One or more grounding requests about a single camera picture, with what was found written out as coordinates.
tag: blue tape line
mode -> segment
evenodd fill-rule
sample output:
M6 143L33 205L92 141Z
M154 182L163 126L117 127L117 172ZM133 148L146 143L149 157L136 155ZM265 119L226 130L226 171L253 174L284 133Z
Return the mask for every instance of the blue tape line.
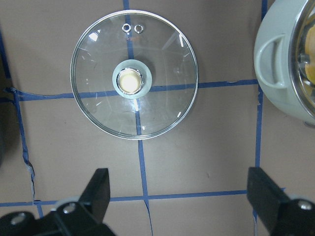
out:
M142 140L138 141L138 152L139 152L140 173L141 173L141 180L142 180L143 200L146 203L147 208L150 209L149 196L148 196L148 186L147 186L147 176L146 176L146 166L145 166L145 161L144 161L144 152L143 152Z
M124 10L130 10L129 8L129 0L123 0Z
M268 11L268 0L262 0L261 1L261 20L264 19L267 11Z
M131 27L130 16L126 15L125 18L126 18L126 23L129 24ZM132 30L126 33L126 37L127 37L126 40L127 40L128 59L134 59L133 46L132 46Z
M228 81L218 81L218 82L207 82L207 83L199 83L198 88L217 88L217 87L228 87L228 86L242 86L242 85L257 85L258 80L239 80L236 82L228 82Z
M117 96L116 91L103 91L103 92L81 92L79 93L80 98L95 98L95 97L109 97ZM57 95L39 95L31 94L19 91L20 101L36 101L36 100L49 100L59 98L74 98L72 93L62 93Z
M44 214L43 214L43 209L41 208L41 205L38 204L38 205L36 205L36 207L37 207L39 218L43 218Z
M150 195L150 200L157 199L175 199L175 198L198 198L198 197L213 197L213 196L228 196L247 194L247 190L221 191L221 192L206 192L206 193L183 193L169 195Z
M208 82L208 83L199 83L199 89L205 88L217 88L217 87L228 87L228 86L243 86L243 85L257 85L258 81L255 80L240 80L235 83L227 81L219 82ZM167 85L167 86L153 86L150 89L150 92L159 92L159 91L171 91L171 90L183 90L183 89L193 89L194 84L187 85ZM12 91L7 88L5 91L12 93ZM60 99L60 98L74 98L72 93L62 93L57 95L41 95L22 92L16 90L19 95L20 102L22 101L37 101L37 100L50 100L50 99ZM107 96L117 96L118 93L115 90L112 91L100 91L100 92L81 92L79 93L80 98L95 98L95 97L107 97Z
M21 207L36 205L54 205L57 201L33 201L33 202L16 202L16 203L0 203L0 207Z
M257 212L255 210L252 210L252 214L253 214L255 221L257 223Z
M143 196L110 198L111 202L126 202L126 201L139 201L139 200L143 200Z
M23 122L22 122L22 114L21 114L21 108L20 108L20 100L19 100L19 95L16 89L12 88L11 91L13 92L14 95L14 105L16 108L16 113L17 113L17 118L20 126L20 133L21 133L21 139L22 139L22 148L23 148L23 160L24 163L27 167L27 170L31 174L31 191L32 191L32 196L33 200L35 199L35 188L34 188L34 179L35 179L35 172L33 165L29 161L29 150L28 146L26 145L26 138L25 138L25 132L24 132L24 127L23 127Z
M140 121L140 101L139 99L136 100L137 101L137 106L138 106L138 110L135 111L135 115L136 115L136 128L137 128L137 135L141 135L141 121Z
M2 59L5 77L7 79L11 79L11 74L10 74L10 70L9 70L8 60L7 60L6 54L5 54L4 43L3 43L1 31L0 31L0 56Z
M257 123L256 123L256 149L255 149L255 166L260 166L260 149L261 149L261 126L262 126L262 106L263 106L263 91L258 86L258 106L257 106Z

